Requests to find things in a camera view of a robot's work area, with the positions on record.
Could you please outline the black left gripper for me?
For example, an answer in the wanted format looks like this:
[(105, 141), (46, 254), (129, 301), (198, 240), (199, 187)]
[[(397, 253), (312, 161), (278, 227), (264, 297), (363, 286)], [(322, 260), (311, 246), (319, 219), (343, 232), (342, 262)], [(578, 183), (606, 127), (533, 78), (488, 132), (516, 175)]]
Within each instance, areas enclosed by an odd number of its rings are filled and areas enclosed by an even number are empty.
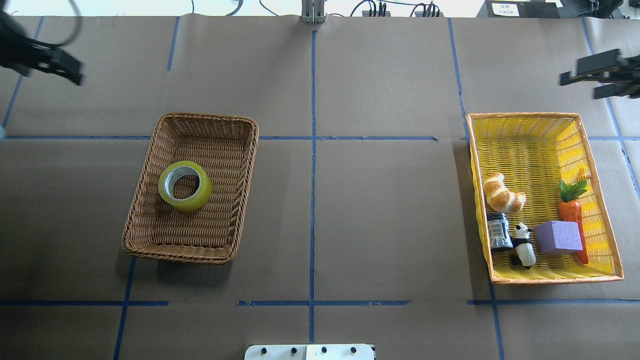
[[(48, 59), (48, 68), (42, 64)], [(4, 11), (0, 15), (0, 65), (19, 75), (30, 76), (33, 69), (61, 76), (74, 85), (83, 82), (83, 63), (61, 48), (49, 50), (28, 38), (22, 25)]]

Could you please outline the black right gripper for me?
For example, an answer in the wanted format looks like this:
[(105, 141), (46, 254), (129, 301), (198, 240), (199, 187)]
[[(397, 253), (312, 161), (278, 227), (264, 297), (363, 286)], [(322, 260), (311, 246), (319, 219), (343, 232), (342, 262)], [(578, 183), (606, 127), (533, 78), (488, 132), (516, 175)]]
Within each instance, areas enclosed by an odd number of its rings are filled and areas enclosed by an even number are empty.
[(621, 58), (621, 50), (614, 48), (576, 60), (574, 72), (559, 75), (559, 85), (579, 82), (599, 84), (592, 91), (594, 100), (610, 97), (640, 97), (640, 55)]

